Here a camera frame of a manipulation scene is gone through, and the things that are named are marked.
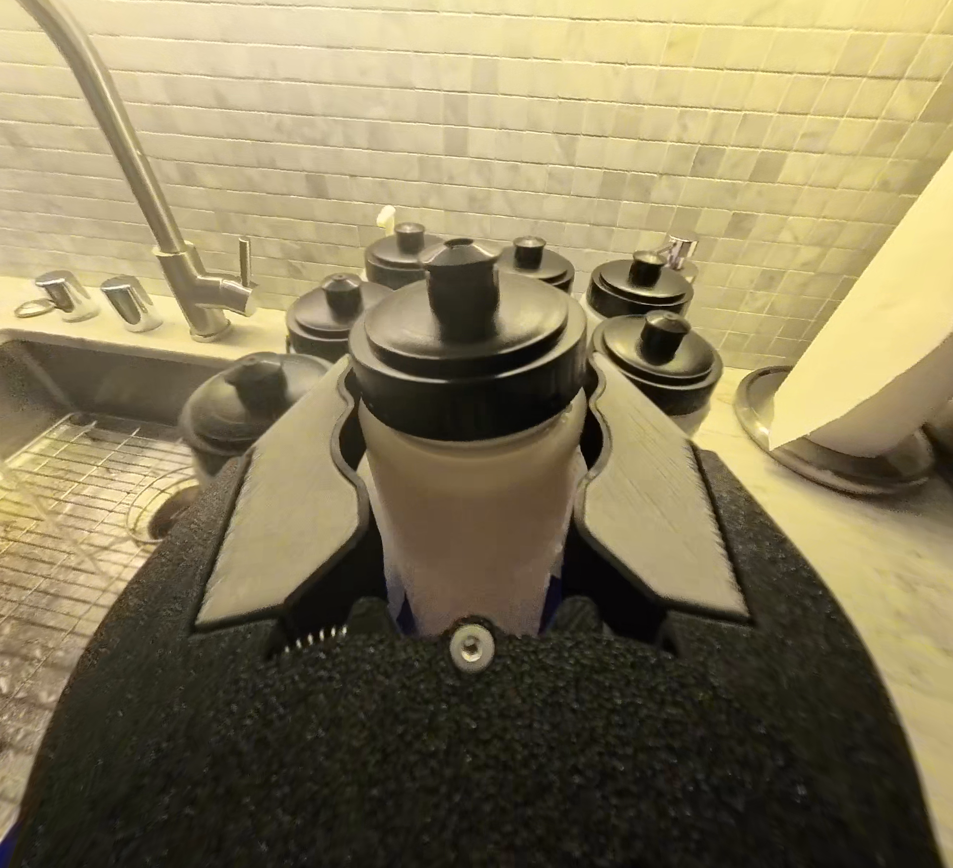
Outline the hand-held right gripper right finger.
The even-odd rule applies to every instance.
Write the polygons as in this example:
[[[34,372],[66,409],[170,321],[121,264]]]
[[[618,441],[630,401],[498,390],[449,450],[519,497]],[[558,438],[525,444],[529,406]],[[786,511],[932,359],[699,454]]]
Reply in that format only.
[[[611,361],[592,360],[602,433],[574,524],[619,577],[667,611],[746,623],[750,613],[685,432]]]

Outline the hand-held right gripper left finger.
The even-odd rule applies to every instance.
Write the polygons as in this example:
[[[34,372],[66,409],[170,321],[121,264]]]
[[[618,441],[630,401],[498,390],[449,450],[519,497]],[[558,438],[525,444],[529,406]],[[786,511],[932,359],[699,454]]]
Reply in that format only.
[[[198,631],[289,616],[368,524],[340,432],[353,400],[343,357],[253,446],[197,611]]]

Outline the white plastic sports bottle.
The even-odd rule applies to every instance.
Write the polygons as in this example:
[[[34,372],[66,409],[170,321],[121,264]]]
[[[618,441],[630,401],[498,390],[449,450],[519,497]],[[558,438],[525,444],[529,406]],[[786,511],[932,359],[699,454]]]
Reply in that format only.
[[[470,239],[351,329],[385,563],[416,631],[542,628],[579,482],[587,320]]]

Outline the stainless steel sink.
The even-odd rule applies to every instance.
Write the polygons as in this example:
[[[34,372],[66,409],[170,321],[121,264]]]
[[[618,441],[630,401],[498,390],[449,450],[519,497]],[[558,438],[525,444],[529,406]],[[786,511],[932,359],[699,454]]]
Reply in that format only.
[[[177,428],[177,419],[187,398],[205,381],[231,365],[225,360],[163,358],[94,345],[72,347],[38,336],[3,339],[2,460],[55,422],[78,413],[161,426],[172,431],[185,446],[194,471],[192,457]],[[162,526],[158,533],[160,540],[173,528],[174,521],[175,512],[164,505],[153,521]],[[26,780],[15,783],[2,779],[4,838],[12,835],[25,820],[24,798],[54,711]]]

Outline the cluster of black-capped bottles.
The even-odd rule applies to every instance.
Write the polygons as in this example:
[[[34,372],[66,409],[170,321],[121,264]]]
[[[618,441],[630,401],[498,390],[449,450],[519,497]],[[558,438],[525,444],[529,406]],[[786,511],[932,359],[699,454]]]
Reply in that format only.
[[[566,409],[584,384],[586,312],[593,348],[668,415],[703,409],[721,378],[684,317],[694,289],[663,254],[599,266],[584,305],[574,266],[532,236],[493,254],[400,223],[366,270],[365,283],[331,276],[292,304],[286,353],[245,355],[187,398],[179,426],[203,474],[255,445],[345,355],[378,421],[445,444],[527,432]]]

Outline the steel paper towel holder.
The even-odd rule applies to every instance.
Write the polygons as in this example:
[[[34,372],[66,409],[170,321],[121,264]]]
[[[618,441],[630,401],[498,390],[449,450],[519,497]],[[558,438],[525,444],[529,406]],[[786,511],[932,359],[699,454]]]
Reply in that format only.
[[[774,398],[790,372],[789,365],[756,369],[741,379],[735,392],[734,413],[747,437],[762,452],[808,481],[853,497],[895,497],[927,483],[937,461],[923,432],[913,433],[876,457],[843,454],[807,438],[771,449]]]

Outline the chrome counter knob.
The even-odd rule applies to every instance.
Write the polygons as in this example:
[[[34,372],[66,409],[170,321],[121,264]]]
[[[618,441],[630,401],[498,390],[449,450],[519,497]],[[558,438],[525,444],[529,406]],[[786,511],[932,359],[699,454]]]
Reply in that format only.
[[[68,270],[48,271],[33,280],[66,323],[82,323],[97,317],[100,308],[89,291]]]
[[[108,278],[102,282],[100,291],[127,331],[143,334],[163,325],[163,319],[148,291],[135,276],[117,275]]]

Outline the chrome soap dispenser pump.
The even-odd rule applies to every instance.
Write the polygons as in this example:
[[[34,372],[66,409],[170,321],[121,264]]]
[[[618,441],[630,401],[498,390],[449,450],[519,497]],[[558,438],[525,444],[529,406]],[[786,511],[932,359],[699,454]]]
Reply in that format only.
[[[697,240],[669,235],[658,250],[664,265],[679,274],[690,285],[697,279],[698,269],[694,261]]]

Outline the brushed steel faucet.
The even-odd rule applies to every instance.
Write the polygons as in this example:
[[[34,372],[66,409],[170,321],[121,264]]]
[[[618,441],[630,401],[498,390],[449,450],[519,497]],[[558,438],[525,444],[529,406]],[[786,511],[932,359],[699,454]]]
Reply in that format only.
[[[228,313],[250,317],[256,310],[251,247],[239,240],[240,273],[209,271],[182,235],[159,180],[143,150],[111,72],[68,10],[55,0],[14,0],[32,18],[65,61],[113,158],[149,226],[163,275],[195,341],[215,342],[228,332]]]

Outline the white paper towel roll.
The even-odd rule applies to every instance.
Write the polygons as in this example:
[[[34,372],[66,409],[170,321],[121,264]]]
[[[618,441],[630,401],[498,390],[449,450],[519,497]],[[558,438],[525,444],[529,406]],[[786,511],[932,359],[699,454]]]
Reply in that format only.
[[[952,157],[780,385],[768,447],[877,457],[952,393]]]

